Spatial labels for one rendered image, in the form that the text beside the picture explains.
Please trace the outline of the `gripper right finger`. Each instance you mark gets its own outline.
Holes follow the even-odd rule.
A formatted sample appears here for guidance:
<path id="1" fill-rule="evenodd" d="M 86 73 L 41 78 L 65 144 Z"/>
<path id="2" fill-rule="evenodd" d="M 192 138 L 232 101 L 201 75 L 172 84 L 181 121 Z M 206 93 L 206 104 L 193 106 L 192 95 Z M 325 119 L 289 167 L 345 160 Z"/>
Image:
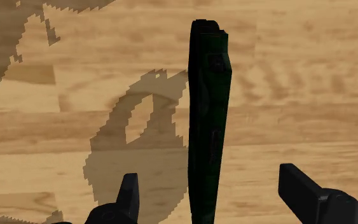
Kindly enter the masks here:
<path id="1" fill-rule="evenodd" d="M 294 164 L 280 164 L 280 198 L 302 224 L 358 224 L 358 200 L 323 188 Z"/>

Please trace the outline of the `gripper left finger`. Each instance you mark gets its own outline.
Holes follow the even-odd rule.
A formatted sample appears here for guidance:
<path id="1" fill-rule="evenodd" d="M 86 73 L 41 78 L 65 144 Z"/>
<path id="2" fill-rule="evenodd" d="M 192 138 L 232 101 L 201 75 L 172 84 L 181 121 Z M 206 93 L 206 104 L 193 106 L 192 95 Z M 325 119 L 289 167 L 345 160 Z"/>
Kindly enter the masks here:
<path id="1" fill-rule="evenodd" d="M 85 224 L 138 224 L 139 205 L 138 175 L 125 174 L 116 202 L 92 209 Z"/>

